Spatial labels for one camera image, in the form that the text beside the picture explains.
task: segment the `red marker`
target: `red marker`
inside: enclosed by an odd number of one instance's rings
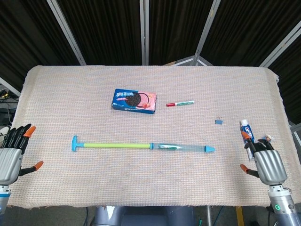
[[[169,104],[166,104],[166,107],[181,106],[181,105],[191,105],[191,104],[194,104],[194,100],[183,101],[183,102],[178,102],[178,103],[169,103]]]

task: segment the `binder clip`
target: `binder clip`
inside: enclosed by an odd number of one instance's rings
[[[222,125],[222,118],[221,117],[216,117],[215,123],[218,125]]]

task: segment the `green handle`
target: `green handle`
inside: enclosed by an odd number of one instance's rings
[[[150,148],[150,144],[99,144],[84,143],[84,147],[115,147],[115,148]]]

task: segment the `transparent plastic tube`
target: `transparent plastic tube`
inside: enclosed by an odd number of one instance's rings
[[[214,152],[215,148],[210,146],[201,145],[177,145],[177,144],[165,144],[165,143],[151,143],[151,149],[161,149],[170,151],[187,151],[187,152]]]

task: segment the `floor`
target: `floor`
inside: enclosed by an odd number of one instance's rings
[[[298,148],[298,156],[301,161],[301,150]],[[301,203],[297,204],[301,212]],[[214,223],[220,207],[212,207],[212,223]],[[89,222],[94,216],[95,207],[89,207]],[[195,207],[196,221],[203,219],[203,225],[207,225],[206,207]],[[268,225],[268,211],[264,207],[243,207],[245,226],[250,226],[252,221],[257,221],[260,226]],[[32,210],[19,207],[7,208],[3,226],[82,226],[86,217],[85,208],[74,208],[70,206],[34,208]],[[270,226],[275,223],[271,214]],[[235,207],[225,206],[215,226],[236,226],[237,216]]]

